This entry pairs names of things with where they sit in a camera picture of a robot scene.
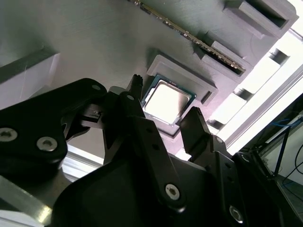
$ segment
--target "gray plastic surface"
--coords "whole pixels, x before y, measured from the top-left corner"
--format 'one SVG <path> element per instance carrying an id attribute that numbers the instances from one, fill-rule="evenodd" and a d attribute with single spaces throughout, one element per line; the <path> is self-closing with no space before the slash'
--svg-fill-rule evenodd
<path id="1" fill-rule="evenodd" d="M 212 32 L 220 42 L 250 65 L 257 62 L 277 41 L 257 38 L 223 12 L 224 0 L 143 0 L 159 13 L 193 35 Z M 107 89 L 127 87 L 133 74 L 149 77 L 146 71 L 153 50 L 160 50 L 211 81 L 218 92 L 208 105 L 194 103 L 206 119 L 238 86 L 216 70 L 206 70 L 195 56 L 192 43 L 127 0 L 6 0 L 3 5 L 4 33 L 0 65 L 20 59 L 41 46 L 61 53 L 52 87 L 81 78 L 92 78 Z M 91 129 L 71 144 L 104 156 L 102 131 Z M 182 143 L 166 143 L 176 153 Z"/>
<path id="2" fill-rule="evenodd" d="M 215 48 L 220 53 L 227 56 L 232 61 L 238 63 L 241 67 L 245 69 L 244 73 L 237 74 L 234 71 L 227 68 L 221 61 L 214 59 L 211 57 L 206 51 L 199 48 L 197 45 L 195 46 L 195 54 L 201 60 L 200 64 L 202 67 L 205 67 L 206 70 L 213 71 L 216 70 L 221 74 L 229 77 L 237 83 L 241 83 L 247 75 L 252 71 L 253 66 L 245 61 L 243 58 L 223 46 L 220 42 L 218 42 L 218 38 L 212 37 L 211 34 L 206 34 L 203 38 L 203 41 L 206 42 L 209 46 Z"/>
<path id="3" fill-rule="evenodd" d="M 259 39 L 264 35 L 281 38 L 299 18 L 283 0 L 231 0 L 224 12 Z"/>
<path id="4" fill-rule="evenodd" d="M 52 83 L 59 54 L 41 50 L 0 67 L 0 109 L 25 101 Z"/>

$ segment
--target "rectangular recess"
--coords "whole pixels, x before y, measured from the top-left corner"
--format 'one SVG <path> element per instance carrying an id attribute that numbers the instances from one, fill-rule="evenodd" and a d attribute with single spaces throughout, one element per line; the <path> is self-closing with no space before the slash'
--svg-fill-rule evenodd
<path id="1" fill-rule="evenodd" d="M 283 27 L 283 25 L 287 22 L 285 18 L 283 18 L 279 13 L 274 11 L 263 1 L 261 0 L 246 0 L 246 1 L 279 28 Z"/>

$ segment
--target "cable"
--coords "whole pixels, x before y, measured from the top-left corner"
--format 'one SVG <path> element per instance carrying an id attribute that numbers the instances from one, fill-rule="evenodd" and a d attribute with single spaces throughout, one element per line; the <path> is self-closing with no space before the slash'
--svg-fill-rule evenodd
<path id="1" fill-rule="evenodd" d="M 286 188 L 286 190 L 288 190 L 292 195 L 294 195 L 295 197 L 297 197 L 301 202 L 303 202 L 303 199 L 301 199 L 299 196 L 297 196 L 295 193 L 293 193 L 290 189 L 288 189 L 286 187 L 286 185 L 284 184 L 284 181 L 297 169 L 297 167 L 299 167 L 300 165 L 302 165 L 303 162 L 301 162 L 298 166 L 296 166 L 293 171 L 290 172 L 289 175 L 287 175 L 287 177 L 284 178 L 284 180 L 282 181 L 282 185 Z"/>
<path id="2" fill-rule="evenodd" d="M 300 117 L 298 120 L 296 120 L 294 123 L 292 124 L 280 124 L 280 122 L 286 122 L 286 121 L 290 121 L 290 119 L 283 119 L 283 120 L 279 120 L 277 122 L 272 122 L 270 124 L 275 125 L 275 126 L 280 126 L 280 127 L 285 127 L 285 126 L 297 126 L 299 125 L 302 121 L 303 118 Z"/>
<path id="3" fill-rule="evenodd" d="M 297 166 L 297 159 L 298 159 L 299 153 L 300 153 L 300 151 L 301 151 L 302 148 L 303 148 L 303 144 L 300 146 L 300 148 L 299 148 L 299 150 L 298 150 L 298 152 L 297 152 L 297 154 L 296 154 L 296 156 L 295 156 L 295 159 L 294 159 L 294 167 L 295 167 L 295 169 L 296 169 L 299 173 L 301 173 L 301 174 L 303 174 L 303 172 L 301 172 L 301 171 L 298 169 L 298 166 Z"/>

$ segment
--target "metal plate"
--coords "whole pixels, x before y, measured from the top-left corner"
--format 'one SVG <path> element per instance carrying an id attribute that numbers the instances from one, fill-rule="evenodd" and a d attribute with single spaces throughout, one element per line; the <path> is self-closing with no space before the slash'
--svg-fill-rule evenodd
<path id="1" fill-rule="evenodd" d="M 168 124 L 175 122 L 191 98 L 189 94 L 164 80 L 159 81 L 150 95 L 143 110 Z"/>
<path id="2" fill-rule="evenodd" d="M 258 39 L 223 13 L 224 0 L 145 0 L 193 35 L 213 32 L 228 49 L 255 65 L 277 41 Z M 148 78 L 152 53 L 167 54 L 212 81 L 218 93 L 202 112 L 208 118 L 238 83 L 221 73 L 206 71 L 193 55 L 192 42 L 181 37 L 126 0 L 4 1 L 0 65 L 41 49 L 61 53 L 52 87 L 80 78 L 96 79 L 106 88 L 127 87 L 133 74 Z M 102 132 L 90 130 L 71 143 L 103 157 Z M 178 151 L 182 144 L 171 146 Z"/>

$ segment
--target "black mechanical arm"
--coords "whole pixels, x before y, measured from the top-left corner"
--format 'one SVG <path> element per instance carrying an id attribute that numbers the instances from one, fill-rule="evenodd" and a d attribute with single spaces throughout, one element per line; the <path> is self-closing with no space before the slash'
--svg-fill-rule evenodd
<path id="1" fill-rule="evenodd" d="M 180 123 L 186 162 L 145 118 L 143 81 L 109 92 L 91 79 L 0 111 L 0 198 L 46 226 L 303 227 L 249 153 L 231 156 L 199 108 Z M 66 142 L 103 130 L 104 165 L 70 183 Z"/>

